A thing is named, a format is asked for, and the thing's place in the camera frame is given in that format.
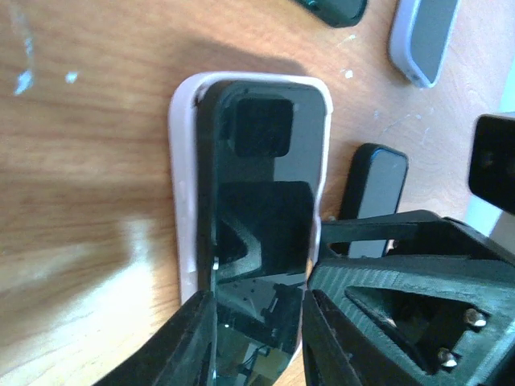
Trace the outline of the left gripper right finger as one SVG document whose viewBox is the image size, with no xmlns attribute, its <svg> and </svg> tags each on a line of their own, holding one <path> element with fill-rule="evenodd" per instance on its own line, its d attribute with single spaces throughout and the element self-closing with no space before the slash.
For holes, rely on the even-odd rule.
<svg viewBox="0 0 515 386">
<path fill-rule="evenodd" d="M 308 385 L 385 384 L 381 353 L 324 292 L 306 292 L 302 330 Z"/>
</svg>

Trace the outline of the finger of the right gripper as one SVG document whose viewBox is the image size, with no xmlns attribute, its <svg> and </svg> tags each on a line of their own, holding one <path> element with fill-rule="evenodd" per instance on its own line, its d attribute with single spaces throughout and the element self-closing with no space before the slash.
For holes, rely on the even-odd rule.
<svg viewBox="0 0 515 386">
<path fill-rule="evenodd" d="M 399 270 L 381 259 L 326 259 L 314 268 L 309 290 L 324 292 L 382 356 L 384 376 L 431 376 L 402 346 L 393 320 L 393 290 Z"/>
<path fill-rule="evenodd" d="M 357 241 L 393 240 L 397 246 L 388 257 L 443 256 L 447 247 L 436 231 L 441 218 L 427 210 L 408 211 L 364 219 L 337 220 L 322 224 L 319 255 L 339 257 L 330 246 Z"/>
</svg>

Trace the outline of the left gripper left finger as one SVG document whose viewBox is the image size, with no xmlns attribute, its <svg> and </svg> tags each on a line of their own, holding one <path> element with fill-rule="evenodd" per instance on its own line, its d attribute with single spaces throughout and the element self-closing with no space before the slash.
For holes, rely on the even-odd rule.
<svg viewBox="0 0 515 386">
<path fill-rule="evenodd" d="M 97 385 L 214 385 L 216 301 L 198 291 Z"/>
</svg>

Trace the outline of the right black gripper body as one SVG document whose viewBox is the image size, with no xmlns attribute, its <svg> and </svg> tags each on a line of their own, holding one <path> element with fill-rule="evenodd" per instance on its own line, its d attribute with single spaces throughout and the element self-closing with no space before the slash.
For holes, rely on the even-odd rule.
<svg viewBox="0 0 515 386">
<path fill-rule="evenodd" d="M 514 255 L 450 219 L 417 222 L 388 254 L 402 346 L 433 384 L 513 381 Z"/>
</svg>

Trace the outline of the lavender phone case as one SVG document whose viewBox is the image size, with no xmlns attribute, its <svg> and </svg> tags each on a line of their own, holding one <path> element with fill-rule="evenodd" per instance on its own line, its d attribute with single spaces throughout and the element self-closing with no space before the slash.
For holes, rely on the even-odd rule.
<svg viewBox="0 0 515 386">
<path fill-rule="evenodd" d="M 389 37 L 389 57 L 413 85 L 424 88 L 416 78 L 417 72 L 410 59 L 410 37 L 419 1 L 422 0 L 398 2 Z"/>
</svg>

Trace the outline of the white phone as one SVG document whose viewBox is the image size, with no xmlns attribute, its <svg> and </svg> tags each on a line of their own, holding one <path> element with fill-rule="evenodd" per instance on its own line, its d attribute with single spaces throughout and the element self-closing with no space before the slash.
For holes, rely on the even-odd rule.
<svg viewBox="0 0 515 386">
<path fill-rule="evenodd" d="M 456 0 L 418 2 L 410 37 L 410 59 L 424 88 L 432 88 L 439 78 L 458 9 Z"/>
</svg>

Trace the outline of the black case with ring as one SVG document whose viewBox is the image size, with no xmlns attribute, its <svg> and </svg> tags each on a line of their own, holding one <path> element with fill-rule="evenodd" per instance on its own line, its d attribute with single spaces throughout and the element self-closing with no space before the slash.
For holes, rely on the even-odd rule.
<svg viewBox="0 0 515 386">
<path fill-rule="evenodd" d="M 333 28 L 354 27 L 362 20 L 368 5 L 367 0 L 316 0 L 320 11 L 314 12 L 306 7 L 304 1 L 296 2 Z"/>
</svg>

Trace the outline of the dark green phone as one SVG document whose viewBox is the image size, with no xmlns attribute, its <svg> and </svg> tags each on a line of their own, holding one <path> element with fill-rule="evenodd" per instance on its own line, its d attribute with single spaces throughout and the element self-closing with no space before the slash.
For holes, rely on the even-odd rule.
<svg viewBox="0 0 515 386">
<path fill-rule="evenodd" d="M 316 0 L 305 0 L 304 3 L 309 10 L 314 12 L 320 11 L 319 3 Z"/>
</svg>

